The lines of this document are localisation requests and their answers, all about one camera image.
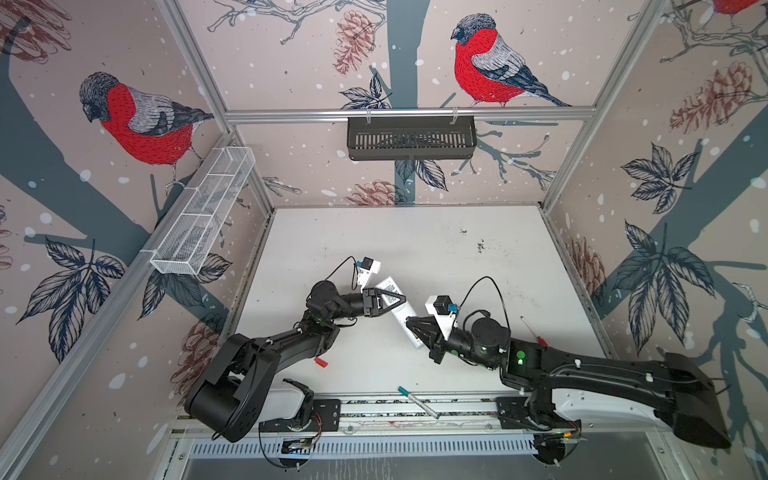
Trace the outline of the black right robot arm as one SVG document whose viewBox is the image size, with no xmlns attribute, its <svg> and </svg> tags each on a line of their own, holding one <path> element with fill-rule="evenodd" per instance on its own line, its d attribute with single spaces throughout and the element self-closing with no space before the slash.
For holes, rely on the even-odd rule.
<svg viewBox="0 0 768 480">
<path fill-rule="evenodd" d="M 432 316 L 410 317 L 406 326 L 435 363 L 452 354 L 498 372 L 504 386 L 520 393 L 519 398 L 497 400 L 505 429 L 576 430 L 586 416 L 648 419 L 693 445 L 731 446 L 713 381 L 687 356 L 668 353 L 661 361 L 620 361 L 577 355 L 515 339 L 489 316 L 449 334 Z"/>
</svg>

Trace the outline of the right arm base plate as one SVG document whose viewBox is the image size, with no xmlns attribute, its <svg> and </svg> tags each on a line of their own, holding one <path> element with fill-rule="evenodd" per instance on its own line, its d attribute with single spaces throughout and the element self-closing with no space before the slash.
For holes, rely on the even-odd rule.
<svg viewBox="0 0 768 480">
<path fill-rule="evenodd" d="M 528 397 L 497 397 L 496 418 L 504 430 L 529 430 L 550 432 L 560 430 L 579 431 L 580 420 L 569 420 L 554 410 L 554 405 L 539 408 Z"/>
</svg>

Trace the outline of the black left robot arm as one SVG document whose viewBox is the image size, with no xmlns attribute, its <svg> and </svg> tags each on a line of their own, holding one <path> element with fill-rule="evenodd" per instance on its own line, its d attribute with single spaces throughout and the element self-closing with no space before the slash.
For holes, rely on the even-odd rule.
<svg viewBox="0 0 768 480">
<path fill-rule="evenodd" d="M 235 443 L 260 421 L 278 372 L 332 347 L 341 330 L 337 319 L 382 316 L 406 301 L 403 294 L 376 287 L 342 295 L 333 282 L 320 281 L 293 329 L 260 338 L 230 336 L 191 387 L 184 410 L 216 438 Z"/>
</svg>

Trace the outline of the white remote control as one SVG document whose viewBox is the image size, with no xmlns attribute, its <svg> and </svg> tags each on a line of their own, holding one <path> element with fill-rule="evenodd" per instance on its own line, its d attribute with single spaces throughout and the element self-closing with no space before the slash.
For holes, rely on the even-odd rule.
<svg viewBox="0 0 768 480">
<path fill-rule="evenodd" d="M 404 293 L 401 291 L 399 286 L 396 284 L 396 282 L 393 280 L 392 277 L 387 277 L 386 279 L 382 280 L 380 283 L 376 285 L 378 289 L 386 290 L 390 293 L 396 293 L 398 295 L 404 296 Z M 401 305 L 394 307 L 391 310 L 391 314 L 396 319 L 397 323 L 400 325 L 401 329 L 403 330 L 404 334 L 408 338 L 408 340 L 411 342 L 411 344 L 414 346 L 415 349 L 419 349 L 423 346 L 423 342 L 411 331 L 408 329 L 406 322 L 409 317 L 414 317 L 416 315 L 415 310 L 410 305 L 408 300 L 405 300 L 404 303 Z"/>
</svg>

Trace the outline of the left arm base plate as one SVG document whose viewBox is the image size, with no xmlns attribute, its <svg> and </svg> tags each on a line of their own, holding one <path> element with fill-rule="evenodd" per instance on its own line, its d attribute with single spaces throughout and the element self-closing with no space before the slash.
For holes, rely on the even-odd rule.
<svg viewBox="0 0 768 480">
<path fill-rule="evenodd" d="M 305 401 L 294 417 L 287 421 L 287 427 L 297 432 L 337 432 L 341 417 L 341 401 L 338 399 L 315 399 Z"/>
</svg>

